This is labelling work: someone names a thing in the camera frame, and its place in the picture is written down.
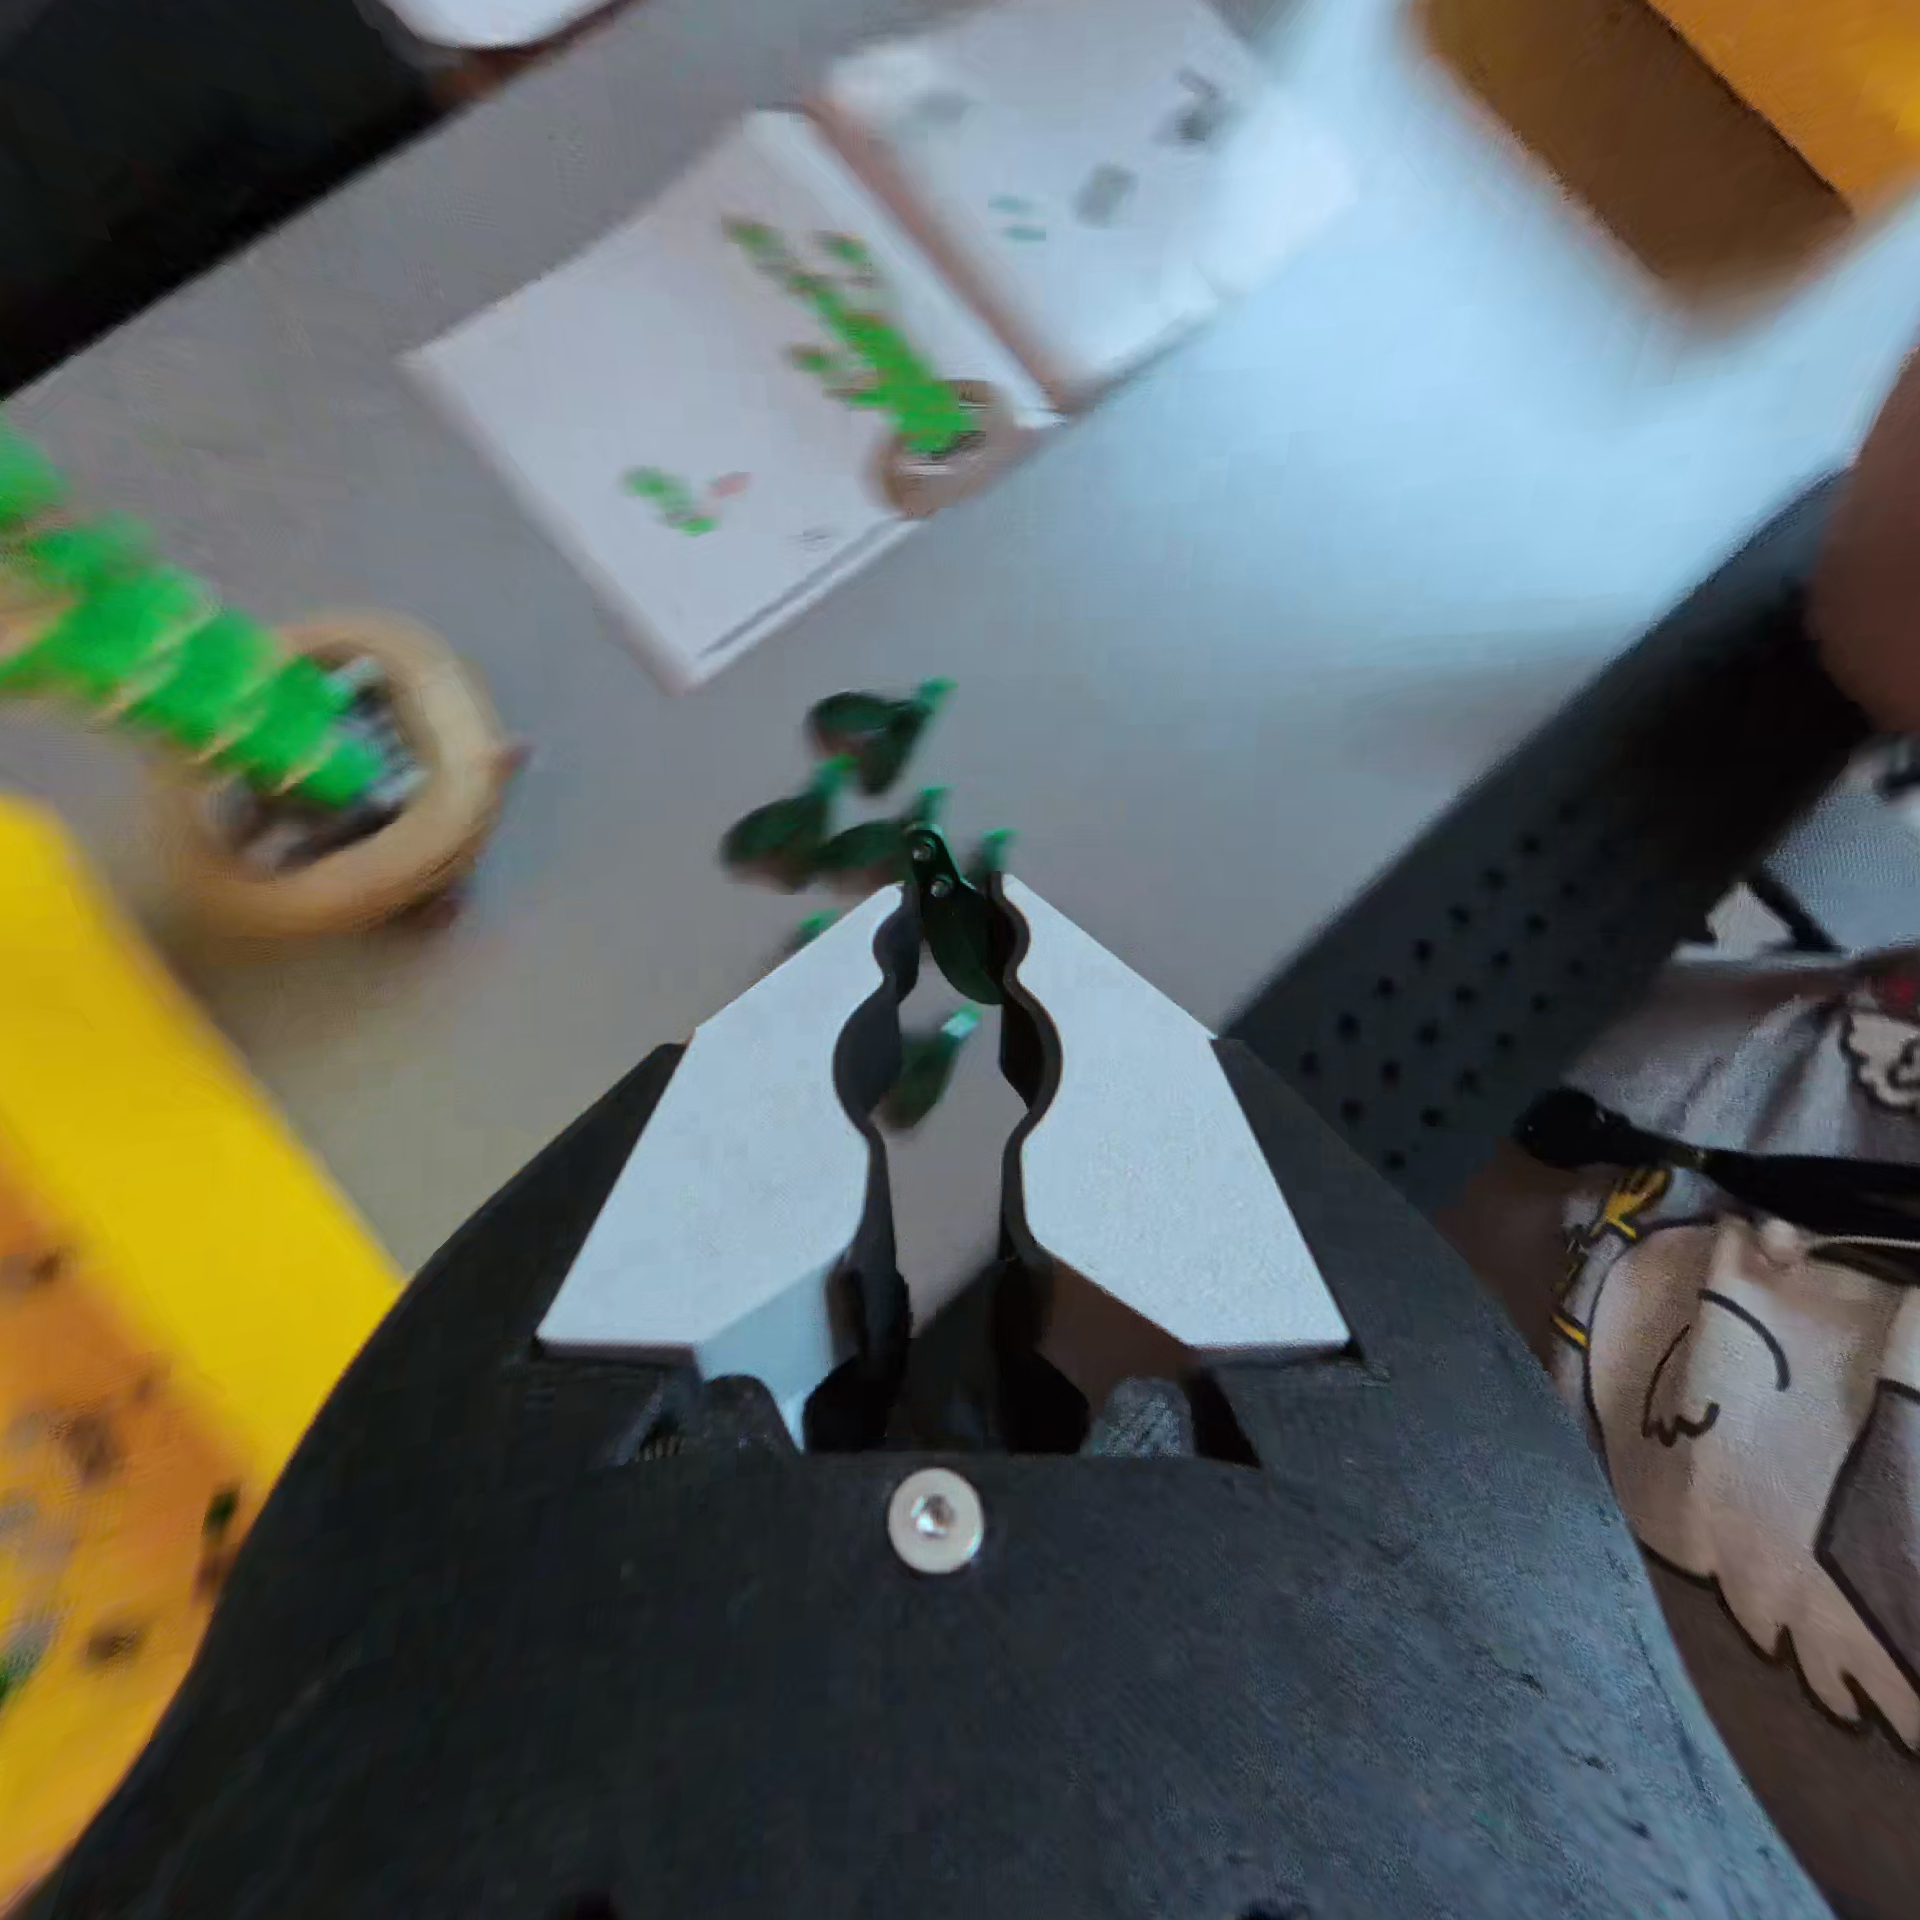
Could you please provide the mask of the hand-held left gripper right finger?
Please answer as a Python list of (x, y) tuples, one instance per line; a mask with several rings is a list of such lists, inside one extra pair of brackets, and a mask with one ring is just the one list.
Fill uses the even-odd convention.
[(1234, 1369), (1350, 1358), (1350, 1320), (1219, 1035), (1020, 877), (1004, 934), (997, 1396), (1016, 1452), (1251, 1452)]

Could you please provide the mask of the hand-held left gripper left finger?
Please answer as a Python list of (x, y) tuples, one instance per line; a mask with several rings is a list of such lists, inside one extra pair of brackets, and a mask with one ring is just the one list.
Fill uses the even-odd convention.
[(758, 1382), (800, 1445), (884, 1421), (911, 1305), (874, 1116), (919, 974), (919, 904), (884, 884), (689, 1035), (543, 1352)]

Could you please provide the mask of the person's right forearm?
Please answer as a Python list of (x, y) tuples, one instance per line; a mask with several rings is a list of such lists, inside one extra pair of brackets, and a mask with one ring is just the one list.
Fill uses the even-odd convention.
[(1847, 467), (1806, 623), (1832, 685), (1878, 731), (1918, 737), (1918, 348)]

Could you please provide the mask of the lego bamboo model in pot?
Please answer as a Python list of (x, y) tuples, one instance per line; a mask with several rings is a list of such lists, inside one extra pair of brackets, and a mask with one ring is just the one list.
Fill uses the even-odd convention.
[(483, 676), (419, 619), (273, 627), (83, 506), (4, 423), (4, 703), (132, 737), (182, 910), (230, 939), (443, 928), (521, 747)]

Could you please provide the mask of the open lego instruction booklet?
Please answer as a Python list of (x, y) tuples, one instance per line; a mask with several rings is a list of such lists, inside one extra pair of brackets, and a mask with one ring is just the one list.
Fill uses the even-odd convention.
[(977, 3), (739, 116), (413, 370), (689, 691), (1350, 200), (1331, 136), (1211, 3)]

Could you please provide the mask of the black perforated chair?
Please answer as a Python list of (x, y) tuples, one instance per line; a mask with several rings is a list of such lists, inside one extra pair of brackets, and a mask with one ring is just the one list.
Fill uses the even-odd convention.
[(1865, 742), (1801, 627), (1842, 472), (1475, 781), (1229, 1022), (1432, 1212)]

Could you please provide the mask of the grey printed shirt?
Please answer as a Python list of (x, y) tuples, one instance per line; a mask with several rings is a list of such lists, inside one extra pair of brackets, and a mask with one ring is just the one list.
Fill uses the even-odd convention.
[(1918, 747), (1746, 889), (1810, 942), (1673, 955), (1518, 1128), (1553, 1376), (1647, 1558), (1918, 1753)]

